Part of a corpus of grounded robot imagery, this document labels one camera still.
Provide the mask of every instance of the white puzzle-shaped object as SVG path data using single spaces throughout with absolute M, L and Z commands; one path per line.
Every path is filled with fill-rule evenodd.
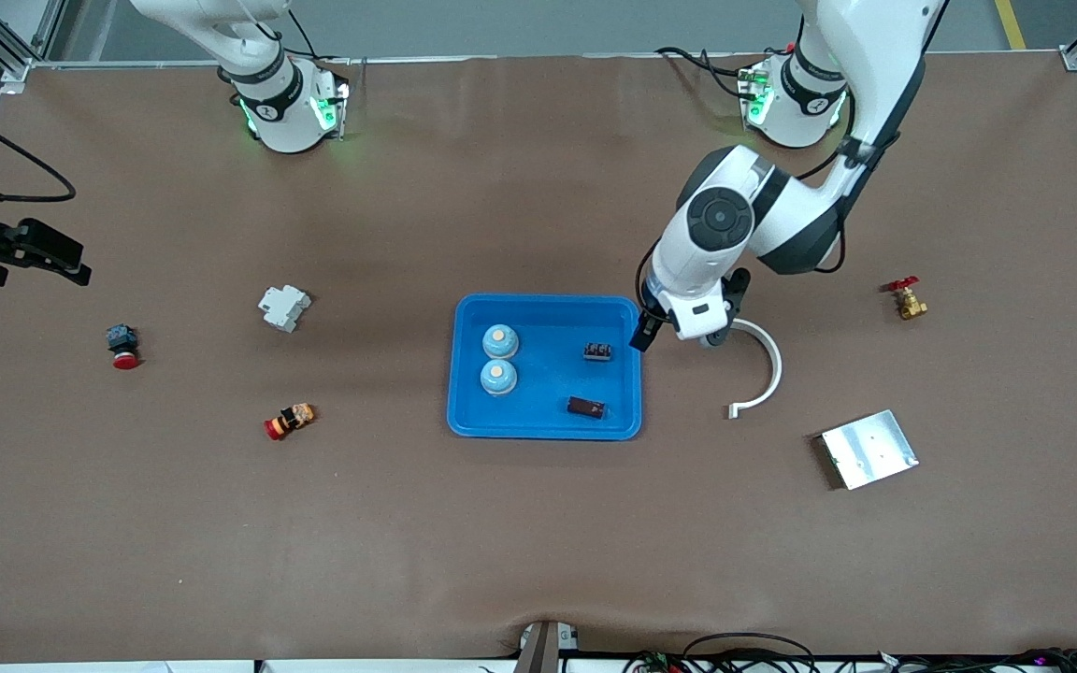
M 265 298 L 260 302 L 260 310 L 265 311 L 265 322 L 281 332 L 294 332 L 298 316 L 310 306 L 310 297 L 296 286 L 285 285 L 281 290 L 269 286 Z

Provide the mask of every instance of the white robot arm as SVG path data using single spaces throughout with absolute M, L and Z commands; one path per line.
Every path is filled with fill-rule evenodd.
M 667 322 L 680 339 L 705 345 L 726 339 L 749 283 L 745 269 L 726 274 L 747 248 L 774 272 L 816 269 L 880 157 L 898 137 L 924 75 L 922 46 L 940 1 L 798 1 L 805 28 L 795 53 L 809 54 L 809 60 L 828 55 L 837 65 L 858 102 L 854 127 L 821 187 L 808 187 L 746 148 L 714 151 L 701 160 L 651 254 L 641 284 L 642 319 L 631 341 L 638 350 L 646 350 Z M 798 66 L 793 59 L 777 65 L 782 78 Z M 800 110 L 808 111 L 812 99 L 829 101 L 834 90 L 802 88 L 798 81 L 777 110 L 766 110 L 769 128 L 799 131 L 809 126 L 808 120 L 800 121 L 808 116 Z M 787 123 L 778 124 L 774 115 L 786 115 Z
M 239 93 L 248 127 L 270 150 L 296 153 L 342 136 L 347 81 L 292 59 L 261 22 L 290 0 L 131 0 L 141 14 L 192 39 L 219 60 Z

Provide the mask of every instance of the black rectangular component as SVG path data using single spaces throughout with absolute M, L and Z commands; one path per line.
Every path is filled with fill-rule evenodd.
M 599 419 L 606 416 L 606 404 L 604 402 L 583 401 L 581 397 L 569 397 L 568 410 L 572 413 Z
M 586 361 L 607 361 L 613 357 L 613 348 L 610 343 L 588 343 L 585 346 Z

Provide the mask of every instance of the white curved tube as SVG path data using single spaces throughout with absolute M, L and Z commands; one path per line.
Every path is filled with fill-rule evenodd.
M 730 324 L 730 330 L 737 330 L 739 332 L 745 332 L 751 334 L 752 337 L 759 340 L 761 347 L 767 350 L 767 357 L 770 357 L 770 383 L 766 391 L 761 395 L 755 397 L 755 399 L 747 402 L 735 402 L 730 405 L 730 419 L 739 418 L 740 411 L 744 408 L 751 408 L 759 406 L 767 401 L 779 388 L 779 379 L 783 377 L 783 354 L 779 352 L 779 346 L 775 345 L 775 340 L 770 337 L 770 334 L 759 325 L 752 323 L 749 320 L 742 320 L 740 318 L 733 319 Z

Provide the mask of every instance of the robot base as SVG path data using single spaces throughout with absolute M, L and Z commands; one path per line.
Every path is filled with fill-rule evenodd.
M 266 121 L 243 108 L 248 131 L 274 152 L 296 154 L 324 139 L 341 139 L 347 123 L 347 81 L 311 60 L 290 59 L 303 75 L 302 94 L 279 121 Z
M 752 94 L 753 101 L 742 101 L 742 120 L 747 128 L 759 131 L 763 136 L 783 148 L 808 148 L 815 145 L 825 132 L 838 123 L 839 111 L 847 100 L 847 94 L 833 104 L 831 115 L 807 115 L 800 111 L 800 106 L 787 97 L 779 88 L 779 73 L 785 68 L 789 56 L 774 54 L 744 68 L 747 76 L 739 81 L 739 90 Z

